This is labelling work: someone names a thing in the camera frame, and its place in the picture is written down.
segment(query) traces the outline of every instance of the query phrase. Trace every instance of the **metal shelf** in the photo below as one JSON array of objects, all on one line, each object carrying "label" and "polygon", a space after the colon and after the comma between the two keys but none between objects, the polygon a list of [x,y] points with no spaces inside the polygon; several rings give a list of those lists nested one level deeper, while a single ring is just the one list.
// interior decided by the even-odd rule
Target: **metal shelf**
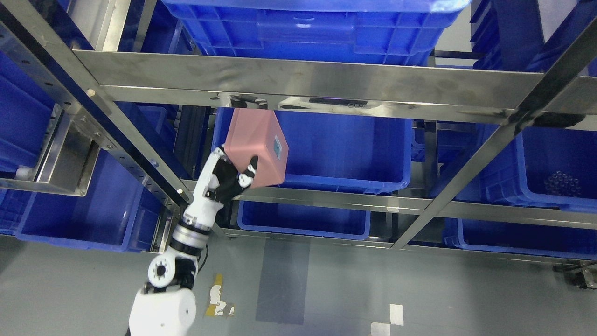
[{"label": "metal shelf", "polygon": [[0,178],[0,188],[85,196],[99,147],[81,132],[62,108],[55,106],[35,167],[12,178]]},{"label": "metal shelf", "polygon": [[[597,78],[579,72],[597,56],[594,20],[545,74],[94,51],[54,0],[0,0],[0,48],[59,103],[89,139],[110,151],[174,214],[192,201],[194,181],[182,180],[175,156],[159,152],[115,101],[227,106],[237,94],[267,100],[272,109],[296,109],[310,98],[343,99],[304,112],[499,124],[498,130],[435,199],[260,188],[239,200],[340,207],[417,216],[389,242],[321,239],[214,228],[216,234],[308,239],[317,242],[422,251],[407,245],[435,217],[458,217],[597,229],[597,215],[454,201],[523,128],[546,113],[582,115],[569,129],[597,130]],[[429,123],[432,136],[435,123]],[[426,174],[436,175],[428,150]],[[164,247],[168,225],[156,232]],[[433,249],[441,253],[473,253]],[[480,253],[503,258],[553,258]]]}]

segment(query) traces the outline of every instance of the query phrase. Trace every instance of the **label on box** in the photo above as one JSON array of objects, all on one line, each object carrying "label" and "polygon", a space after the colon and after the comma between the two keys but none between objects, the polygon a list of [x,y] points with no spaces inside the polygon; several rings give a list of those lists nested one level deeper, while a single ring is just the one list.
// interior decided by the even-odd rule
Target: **label on box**
[{"label": "label on box", "polygon": [[280,159],[280,156],[282,155],[282,145],[280,144],[280,139],[278,139],[278,136],[275,136],[276,138],[273,140],[273,152],[276,153],[276,156],[278,157],[278,160]]}]

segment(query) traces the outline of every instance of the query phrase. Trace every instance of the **gray floor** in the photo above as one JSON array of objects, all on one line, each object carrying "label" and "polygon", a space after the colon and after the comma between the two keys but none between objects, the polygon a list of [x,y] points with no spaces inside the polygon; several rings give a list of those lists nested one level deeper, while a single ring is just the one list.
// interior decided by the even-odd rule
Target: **gray floor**
[{"label": "gray floor", "polygon": [[[389,323],[389,304],[404,306],[393,336],[597,329],[597,291],[566,285],[546,265],[249,238],[210,248],[189,335],[367,336],[371,322]],[[124,334],[151,258],[0,237],[0,335]],[[203,316],[216,273],[234,317]]]}]

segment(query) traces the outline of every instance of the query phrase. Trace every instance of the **blue crate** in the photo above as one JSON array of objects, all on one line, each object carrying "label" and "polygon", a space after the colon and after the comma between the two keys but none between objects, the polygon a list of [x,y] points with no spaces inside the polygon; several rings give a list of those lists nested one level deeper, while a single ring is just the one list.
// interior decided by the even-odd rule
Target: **blue crate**
[{"label": "blue crate", "polygon": [[60,4],[60,6],[62,6],[62,8],[64,8],[64,10],[69,9],[70,0],[58,0],[58,3]]},{"label": "blue crate", "polygon": [[474,68],[523,71],[544,44],[537,1],[475,2],[479,4],[471,15],[472,51],[487,55]]},{"label": "blue crate", "polygon": [[34,193],[16,236],[66,248],[146,251],[160,210],[158,199],[102,151],[85,197]]},{"label": "blue crate", "polygon": [[[442,172],[432,195],[446,186],[496,128],[478,126],[476,144]],[[595,155],[596,132],[528,127],[456,199],[597,213],[597,160],[590,159]],[[556,190],[554,174],[557,179],[561,176],[562,183],[568,181],[567,186]]]},{"label": "blue crate", "polygon": [[446,218],[443,236],[446,245],[464,250],[597,257],[597,230]]},{"label": "blue crate", "polygon": [[589,64],[589,76],[597,77],[597,59]]},{"label": "blue crate", "polygon": [[0,234],[14,235],[32,193],[0,189]]},{"label": "blue crate", "polygon": [[34,167],[54,102],[0,52],[0,172]]},{"label": "blue crate", "polygon": [[[467,148],[475,139],[474,133],[459,130],[438,130],[438,162],[453,161],[460,151]],[[415,129],[413,132],[411,160],[425,161],[425,130]]]},{"label": "blue crate", "polygon": [[579,1],[543,48],[527,64],[526,71],[547,71],[595,17],[597,1]]},{"label": "blue crate", "polygon": [[[217,111],[212,148],[226,141],[232,108]],[[276,111],[288,142],[283,186],[390,193],[410,181],[410,119]]]},{"label": "blue crate", "polygon": [[237,223],[243,230],[363,240],[371,212],[242,201]]},{"label": "blue crate", "polygon": [[203,54],[425,65],[470,0],[162,0]]},{"label": "blue crate", "polygon": [[155,5],[141,52],[185,55],[193,52],[189,34],[161,1]]},{"label": "blue crate", "polygon": [[139,110],[147,120],[154,126],[156,132],[166,143],[170,150],[174,149],[176,131],[168,121],[168,109],[165,106],[138,105]]}]

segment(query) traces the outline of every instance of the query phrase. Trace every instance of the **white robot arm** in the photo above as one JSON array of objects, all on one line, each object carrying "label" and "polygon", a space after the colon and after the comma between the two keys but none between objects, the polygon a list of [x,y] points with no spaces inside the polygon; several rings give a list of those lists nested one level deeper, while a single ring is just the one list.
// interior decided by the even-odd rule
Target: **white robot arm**
[{"label": "white robot arm", "polygon": [[184,336],[196,314],[192,292],[198,258],[205,249],[217,212],[253,183],[257,156],[239,173],[223,147],[207,159],[193,192],[193,202],[175,227],[167,250],[156,256],[146,282],[135,296],[128,320],[132,336]]}]

